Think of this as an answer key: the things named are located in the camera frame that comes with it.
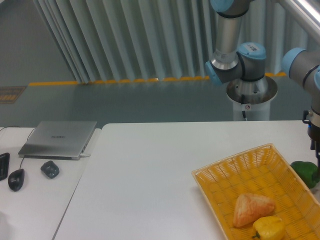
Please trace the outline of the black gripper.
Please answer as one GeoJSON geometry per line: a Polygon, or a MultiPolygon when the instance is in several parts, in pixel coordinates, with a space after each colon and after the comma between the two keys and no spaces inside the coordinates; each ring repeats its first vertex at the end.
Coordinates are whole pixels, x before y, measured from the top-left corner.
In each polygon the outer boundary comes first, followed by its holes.
{"type": "Polygon", "coordinates": [[[303,123],[307,124],[307,134],[310,137],[310,149],[315,151],[317,159],[317,175],[320,174],[320,115],[313,110],[303,111],[303,123]]]}

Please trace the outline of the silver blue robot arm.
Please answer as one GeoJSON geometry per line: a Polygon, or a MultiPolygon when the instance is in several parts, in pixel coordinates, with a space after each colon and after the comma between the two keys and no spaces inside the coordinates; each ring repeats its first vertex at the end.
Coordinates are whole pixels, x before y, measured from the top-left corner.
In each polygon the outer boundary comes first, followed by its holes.
{"type": "MultiPolygon", "coordinates": [[[[205,69],[215,84],[241,79],[255,82],[262,79],[264,56],[253,56],[244,44],[246,53],[237,47],[242,17],[248,12],[249,0],[212,0],[210,4],[218,14],[218,26],[213,58],[206,62],[205,69]]],[[[320,41],[320,4],[315,0],[280,0],[286,9],[316,41],[320,41]]],[[[281,64],[286,75],[299,84],[311,96],[310,110],[303,112],[302,121],[308,125],[311,150],[320,157],[320,53],[293,48],[288,51],[281,64]]]]}

